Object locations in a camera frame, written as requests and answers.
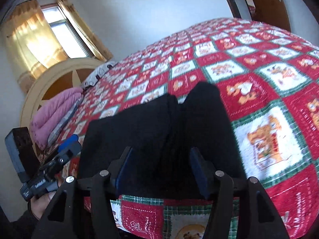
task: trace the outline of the headboard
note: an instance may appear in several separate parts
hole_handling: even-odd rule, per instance
[[[20,126],[30,130],[32,116],[41,105],[61,91],[79,86],[102,63],[93,58],[73,58],[50,67],[28,91],[20,114]],[[34,151],[39,155],[41,150],[32,142]]]

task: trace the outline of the window pane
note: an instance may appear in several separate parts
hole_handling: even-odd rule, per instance
[[[43,9],[42,11],[44,14],[44,18],[47,20],[48,23],[53,23],[65,19],[64,15],[62,15],[58,7]]]
[[[72,35],[66,23],[52,27],[52,30],[70,58],[87,57],[87,54]]]

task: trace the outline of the black sleeve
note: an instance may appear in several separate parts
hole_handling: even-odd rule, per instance
[[[28,210],[17,221],[10,223],[5,216],[1,217],[1,238],[4,236],[4,239],[31,239],[37,222],[30,211],[29,203]]]

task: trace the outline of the metal screw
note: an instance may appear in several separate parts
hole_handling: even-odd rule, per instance
[[[65,179],[65,181],[66,181],[67,183],[71,183],[71,182],[74,181],[74,177],[73,177],[73,176],[69,176],[69,177],[67,177],[67,178]]]
[[[107,176],[108,175],[108,171],[107,170],[102,170],[102,171],[100,171],[100,175],[102,177]]]
[[[257,183],[258,182],[258,179],[256,177],[250,177],[249,180],[252,183]]]
[[[218,177],[223,177],[225,174],[223,171],[216,171],[215,174],[218,176]]]

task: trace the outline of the bedspread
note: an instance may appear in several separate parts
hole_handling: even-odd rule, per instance
[[[74,133],[82,143],[91,120],[167,92],[182,103],[197,82],[214,83],[247,177],[261,181],[294,239],[319,210],[318,78],[319,47],[301,37],[259,22],[206,21],[119,62],[85,95],[57,143]],[[67,164],[63,175],[76,176],[78,162]],[[138,236],[192,239],[203,235],[210,204],[122,195],[112,208],[117,226]],[[230,238],[237,220],[235,200]]]

